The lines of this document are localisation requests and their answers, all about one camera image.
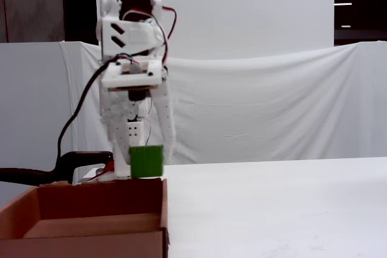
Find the white table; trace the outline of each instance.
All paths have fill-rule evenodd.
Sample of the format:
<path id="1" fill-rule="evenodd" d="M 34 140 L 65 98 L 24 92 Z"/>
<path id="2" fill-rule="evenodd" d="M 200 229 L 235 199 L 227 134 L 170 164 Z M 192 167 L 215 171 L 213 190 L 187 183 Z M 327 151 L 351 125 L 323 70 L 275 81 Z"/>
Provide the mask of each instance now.
<path id="1" fill-rule="evenodd" d="M 167 166 L 170 258 L 387 257 L 387 158 Z"/>

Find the green cube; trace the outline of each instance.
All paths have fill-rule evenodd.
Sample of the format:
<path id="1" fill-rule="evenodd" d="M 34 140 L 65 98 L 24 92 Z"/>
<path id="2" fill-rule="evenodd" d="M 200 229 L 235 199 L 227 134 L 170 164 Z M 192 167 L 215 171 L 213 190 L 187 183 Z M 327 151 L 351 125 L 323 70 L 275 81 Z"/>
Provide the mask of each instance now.
<path id="1" fill-rule="evenodd" d="M 129 150 L 132 178 L 163 175 L 163 146 L 137 146 Z"/>

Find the brown cardboard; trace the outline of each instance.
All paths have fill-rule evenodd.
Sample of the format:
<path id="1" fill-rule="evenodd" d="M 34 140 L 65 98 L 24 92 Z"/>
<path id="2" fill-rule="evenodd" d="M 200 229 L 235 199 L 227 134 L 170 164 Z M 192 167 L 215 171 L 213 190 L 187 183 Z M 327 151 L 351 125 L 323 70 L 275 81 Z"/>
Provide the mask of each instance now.
<path id="1" fill-rule="evenodd" d="M 0 209 L 0 257 L 167 257 L 167 185 L 33 187 Z"/>

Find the wire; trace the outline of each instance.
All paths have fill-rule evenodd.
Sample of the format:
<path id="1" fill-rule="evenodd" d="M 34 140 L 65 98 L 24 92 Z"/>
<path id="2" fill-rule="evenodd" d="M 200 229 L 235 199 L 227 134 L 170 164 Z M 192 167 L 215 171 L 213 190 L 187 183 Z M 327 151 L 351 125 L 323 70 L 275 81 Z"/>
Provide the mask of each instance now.
<path id="1" fill-rule="evenodd" d="M 145 146 L 148 146 L 148 141 L 149 141 L 149 138 L 151 137 L 151 133 L 152 133 L 152 123 L 148 119 L 145 119 L 145 120 L 149 122 L 149 135 L 148 135 L 148 138 L 146 139 L 146 142 L 145 142 Z"/>
<path id="2" fill-rule="evenodd" d="M 149 108 L 148 115 L 152 112 L 152 107 L 153 107 L 153 100 L 151 96 L 151 107 Z"/>
<path id="3" fill-rule="evenodd" d="M 167 56 L 168 56 L 168 38 L 167 38 L 167 36 L 165 34 L 164 28 L 160 25 L 160 23 L 154 17 L 154 15 L 152 15 L 150 13 L 147 13 L 145 11 L 139 10 L 137 8 L 133 8 L 133 9 L 130 9 L 127 12 L 125 12 L 124 15 L 122 16 L 122 20 L 125 20 L 125 17 L 127 17 L 127 15 L 130 14 L 130 13 L 137 13 L 139 15 L 145 15 L 145 16 L 148 16 L 149 18 L 153 18 L 155 20 L 157 26 L 160 28 L 161 32 L 163 33 L 163 37 L 164 37 L 165 52 L 164 52 L 164 56 L 163 56 L 162 62 L 163 62 L 163 64 L 165 64 L 165 61 L 167 60 Z"/>
<path id="4" fill-rule="evenodd" d="M 65 132 L 68 129 L 68 127 L 70 126 L 70 124 L 75 120 L 75 118 L 77 118 L 78 113 L 79 113 L 79 111 L 80 111 L 80 109 L 81 109 L 81 107 L 83 105 L 83 102 L 85 101 L 86 95 L 87 95 L 88 91 L 90 90 L 91 85 L 94 83 L 96 78 L 98 78 L 98 76 L 101 75 L 101 73 L 104 72 L 104 70 L 107 69 L 107 67 L 109 66 L 109 64 L 111 62 L 117 61 L 119 59 L 119 57 L 122 57 L 123 55 L 125 55 L 125 54 L 118 54 L 115 57 L 107 60 L 102 66 L 100 66 L 98 68 L 97 71 L 95 71 L 95 73 L 91 76 L 91 78 L 87 82 L 86 87 L 85 87 L 85 89 L 83 89 L 82 95 L 80 96 L 77 108 L 75 109 L 74 113 L 72 114 L 70 119 L 66 122 L 65 126 L 63 127 L 62 131 L 60 132 L 60 135 L 59 135 L 59 138 L 58 138 L 58 144 L 57 144 L 57 157 L 56 157 L 56 161 L 58 161 L 59 158 L 60 158 L 62 138 L 65 135 Z"/>
<path id="5" fill-rule="evenodd" d="M 174 32 L 174 29 L 175 29 L 175 25 L 176 25 L 176 21 L 177 21 L 177 12 L 175 9 L 173 9 L 172 7 L 168 7 L 168 6 L 163 6 L 163 10 L 168 10 L 168 11 L 172 11 L 173 13 L 175 13 L 174 23 L 172 24 L 171 30 L 168 34 L 168 39 L 169 39 L 171 37 L 172 33 Z"/>

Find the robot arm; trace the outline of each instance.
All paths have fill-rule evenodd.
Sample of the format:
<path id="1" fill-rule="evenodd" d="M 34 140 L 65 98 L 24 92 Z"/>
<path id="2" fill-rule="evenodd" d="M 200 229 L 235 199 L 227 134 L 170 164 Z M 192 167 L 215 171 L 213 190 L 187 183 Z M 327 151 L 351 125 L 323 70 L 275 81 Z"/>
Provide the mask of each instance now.
<path id="1" fill-rule="evenodd" d="M 146 148 L 149 146 L 145 144 L 143 123 L 149 99 L 157 110 L 163 134 L 164 163 L 172 156 L 175 131 L 164 64 L 167 38 L 160 25 L 163 7 L 161 0 L 101 0 L 100 6 L 102 18 L 97 34 L 102 60 L 119 56 L 108 64 L 100 81 L 101 115 L 115 158 L 114 176 L 110 174 L 108 179 L 128 178 L 132 175 L 131 163 L 146 162 L 132 160 L 131 147 L 151 150 Z M 161 57 L 157 52 L 163 45 L 166 52 Z"/>

